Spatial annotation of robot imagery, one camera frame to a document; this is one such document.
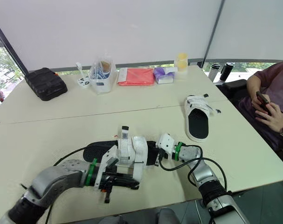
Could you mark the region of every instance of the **hand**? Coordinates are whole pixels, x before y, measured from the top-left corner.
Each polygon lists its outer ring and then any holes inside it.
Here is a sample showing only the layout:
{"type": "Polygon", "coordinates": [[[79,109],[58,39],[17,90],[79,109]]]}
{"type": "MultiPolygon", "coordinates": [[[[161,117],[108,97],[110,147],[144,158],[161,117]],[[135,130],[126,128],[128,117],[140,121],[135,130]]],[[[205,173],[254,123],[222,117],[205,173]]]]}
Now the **hand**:
{"type": "Polygon", "coordinates": [[[255,111],[256,114],[265,118],[255,118],[256,120],[264,123],[274,132],[282,133],[283,132],[283,113],[280,110],[280,107],[277,104],[269,103],[266,105],[267,109],[270,111],[272,116],[269,116],[266,113],[255,111]]]}
{"type": "MultiPolygon", "coordinates": [[[[263,96],[268,100],[268,102],[271,102],[270,101],[270,97],[267,95],[267,94],[263,94],[263,96]]],[[[266,114],[268,114],[268,112],[266,112],[264,109],[262,109],[261,108],[261,101],[259,101],[259,99],[257,98],[257,96],[256,95],[254,95],[253,96],[253,98],[251,98],[252,99],[252,101],[251,101],[251,103],[252,103],[252,106],[255,108],[255,109],[257,109],[258,111],[260,111],[260,112],[263,112],[263,113],[266,113],[266,114]]]]}

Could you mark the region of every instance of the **red pouch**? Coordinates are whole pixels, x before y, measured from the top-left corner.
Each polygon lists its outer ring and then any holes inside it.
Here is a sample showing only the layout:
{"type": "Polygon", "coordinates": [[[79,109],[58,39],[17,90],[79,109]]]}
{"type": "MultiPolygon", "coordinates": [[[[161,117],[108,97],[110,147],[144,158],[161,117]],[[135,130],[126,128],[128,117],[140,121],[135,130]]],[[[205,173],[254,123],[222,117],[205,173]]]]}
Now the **red pouch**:
{"type": "Polygon", "coordinates": [[[121,68],[117,80],[118,85],[153,85],[153,69],[121,68]]]}

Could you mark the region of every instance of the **thermos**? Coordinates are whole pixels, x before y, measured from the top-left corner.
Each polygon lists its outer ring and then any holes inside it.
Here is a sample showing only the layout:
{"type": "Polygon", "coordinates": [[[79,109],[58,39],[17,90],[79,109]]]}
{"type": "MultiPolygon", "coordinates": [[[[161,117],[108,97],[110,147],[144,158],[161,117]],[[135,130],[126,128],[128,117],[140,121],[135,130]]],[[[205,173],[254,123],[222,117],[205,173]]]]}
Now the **thermos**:
{"type": "Polygon", "coordinates": [[[220,70],[220,65],[218,63],[213,63],[211,68],[210,68],[210,72],[208,74],[208,78],[213,82],[216,75],[218,74],[220,70]]]}
{"type": "Polygon", "coordinates": [[[220,82],[225,82],[227,77],[229,76],[231,70],[234,68],[235,63],[233,62],[226,62],[226,64],[223,66],[223,69],[221,71],[221,76],[220,76],[220,82]]]}

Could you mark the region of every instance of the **black case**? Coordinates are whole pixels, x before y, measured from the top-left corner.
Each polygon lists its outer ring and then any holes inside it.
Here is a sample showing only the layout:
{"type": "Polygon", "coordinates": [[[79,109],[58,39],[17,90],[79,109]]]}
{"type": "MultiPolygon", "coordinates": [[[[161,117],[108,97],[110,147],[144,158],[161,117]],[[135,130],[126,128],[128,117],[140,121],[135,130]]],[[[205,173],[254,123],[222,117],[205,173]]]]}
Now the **black case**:
{"type": "Polygon", "coordinates": [[[35,94],[44,101],[68,91],[65,82],[48,68],[42,68],[25,75],[25,80],[35,94]]]}

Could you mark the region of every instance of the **table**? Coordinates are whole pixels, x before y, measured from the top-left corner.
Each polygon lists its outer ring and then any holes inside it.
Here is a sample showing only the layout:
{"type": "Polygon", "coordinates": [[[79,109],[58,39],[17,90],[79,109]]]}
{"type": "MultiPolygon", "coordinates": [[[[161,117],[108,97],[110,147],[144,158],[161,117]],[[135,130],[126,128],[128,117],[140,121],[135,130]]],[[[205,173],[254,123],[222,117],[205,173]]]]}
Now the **table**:
{"type": "MultiPolygon", "coordinates": [[[[120,133],[122,125],[128,125],[132,135],[143,135],[147,140],[157,140],[160,134],[169,133],[177,141],[200,145],[204,156],[216,160],[224,169],[228,190],[239,191],[282,181],[283,163],[229,101],[214,101],[210,105],[222,113],[210,117],[210,134],[203,143],[194,143],[186,136],[183,107],[180,105],[1,124],[0,217],[24,192],[19,186],[20,182],[29,186],[40,171],[73,150],[94,141],[114,140],[114,135],[120,133]]],[[[70,158],[81,159],[82,154],[70,158]]],[[[173,161],[163,163],[167,167],[177,165],[173,161]]],[[[216,166],[210,165],[223,181],[216,166]]],[[[200,198],[198,190],[188,183],[187,173],[187,167],[173,172],[158,167],[146,169],[139,190],[114,187],[110,204],[104,204],[104,195],[94,192],[91,187],[69,189],[57,199],[52,223],[84,220],[200,198]]],[[[44,220],[45,215],[39,223],[44,223],[44,220]]]]}
{"type": "Polygon", "coordinates": [[[19,83],[0,106],[0,124],[60,119],[95,114],[163,108],[183,105],[188,95],[209,94],[209,102],[226,97],[198,66],[190,66],[187,79],[154,86],[117,86],[97,96],[91,88],[77,84],[80,75],[61,76],[68,92],[50,101],[41,101],[25,80],[19,83]]]}

